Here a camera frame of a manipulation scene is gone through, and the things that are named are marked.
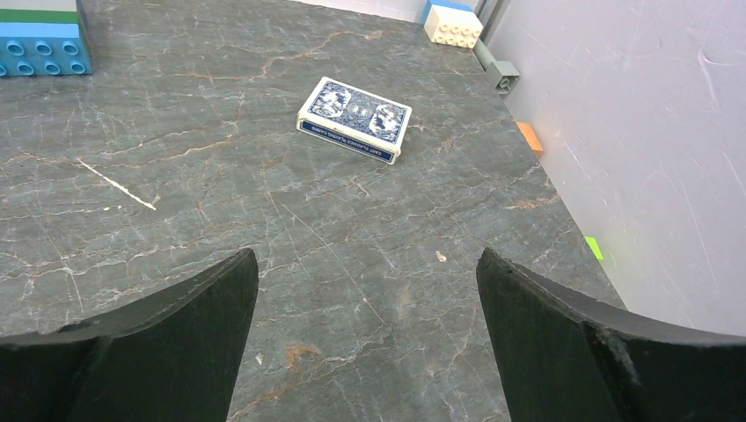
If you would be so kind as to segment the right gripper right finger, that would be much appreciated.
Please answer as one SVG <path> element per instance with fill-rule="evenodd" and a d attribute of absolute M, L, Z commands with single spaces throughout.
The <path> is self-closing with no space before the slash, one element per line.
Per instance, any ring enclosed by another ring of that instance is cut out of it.
<path fill-rule="evenodd" d="M 744 420 L 743 337 L 611 306 L 492 249 L 476 279 L 512 420 Z"/>

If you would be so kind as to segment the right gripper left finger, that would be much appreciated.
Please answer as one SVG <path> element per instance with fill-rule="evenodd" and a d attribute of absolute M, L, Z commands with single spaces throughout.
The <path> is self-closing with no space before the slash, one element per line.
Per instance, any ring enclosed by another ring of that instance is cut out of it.
<path fill-rule="evenodd" d="M 118 309 L 2 338 L 2 420 L 225 420 L 258 287 L 244 248 Z"/>

